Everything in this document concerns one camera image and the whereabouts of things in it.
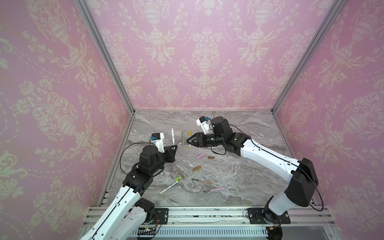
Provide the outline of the white green marker pen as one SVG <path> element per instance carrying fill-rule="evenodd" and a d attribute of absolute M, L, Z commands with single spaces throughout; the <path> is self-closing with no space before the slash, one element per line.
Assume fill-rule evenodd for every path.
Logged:
<path fill-rule="evenodd" d="M 174 133 L 174 129 L 172 128 L 171 131 L 172 131 L 172 143 L 173 143 L 173 145 L 174 145 L 174 144 L 175 144 L 175 133 Z"/>

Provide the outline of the white marker bright green cap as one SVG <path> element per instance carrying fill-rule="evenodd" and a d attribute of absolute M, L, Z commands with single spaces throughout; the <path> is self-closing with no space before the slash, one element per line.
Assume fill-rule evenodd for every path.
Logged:
<path fill-rule="evenodd" d="M 164 190 L 162 190 L 159 195 L 163 194 L 164 192 L 168 191 L 170 188 L 172 188 L 173 186 L 175 186 L 180 180 L 182 179 L 182 177 L 178 177 L 177 179 L 175 179 L 174 183 L 172 183 L 170 186 L 168 186 L 167 188 L 165 188 Z"/>

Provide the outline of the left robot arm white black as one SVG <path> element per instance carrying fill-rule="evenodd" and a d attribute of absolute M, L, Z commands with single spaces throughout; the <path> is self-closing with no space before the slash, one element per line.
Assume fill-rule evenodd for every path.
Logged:
<path fill-rule="evenodd" d="M 155 204 L 142 196 L 165 164 L 175 161 L 177 149 L 177 145 L 166 146 L 160 152 L 155 145 L 145 146 L 114 201 L 82 239 L 126 240 L 140 225 L 151 223 Z"/>

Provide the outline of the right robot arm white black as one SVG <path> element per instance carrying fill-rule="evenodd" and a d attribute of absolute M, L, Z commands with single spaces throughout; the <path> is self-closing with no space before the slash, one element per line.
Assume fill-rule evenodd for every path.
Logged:
<path fill-rule="evenodd" d="M 297 160 L 272 151 L 240 129 L 234 131 L 235 126 L 223 117 L 202 116 L 196 122 L 203 131 L 191 135 L 187 144 L 197 148 L 222 146 L 225 152 L 253 160 L 288 182 L 287 188 L 272 196 L 264 206 L 262 214 L 266 221 L 278 223 L 289 209 L 310 205 L 319 184 L 312 161 Z"/>

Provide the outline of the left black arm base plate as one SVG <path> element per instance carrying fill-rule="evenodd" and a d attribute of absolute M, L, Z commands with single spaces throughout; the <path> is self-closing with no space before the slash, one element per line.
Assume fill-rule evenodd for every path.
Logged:
<path fill-rule="evenodd" d="M 167 225 L 169 211 L 169 208 L 155 208 L 152 218 L 145 220 L 143 225 Z"/>

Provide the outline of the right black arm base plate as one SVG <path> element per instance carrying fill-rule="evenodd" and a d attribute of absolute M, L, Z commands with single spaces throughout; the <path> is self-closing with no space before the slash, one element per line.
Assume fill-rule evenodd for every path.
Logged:
<path fill-rule="evenodd" d="M 249 219 L 251 225 L 289 225 L 291 219 L 288 212 L 284 212 L 283 215 L 278 216 L 269 210 L 264 208 L 248 208 L 246 217 Z"/>

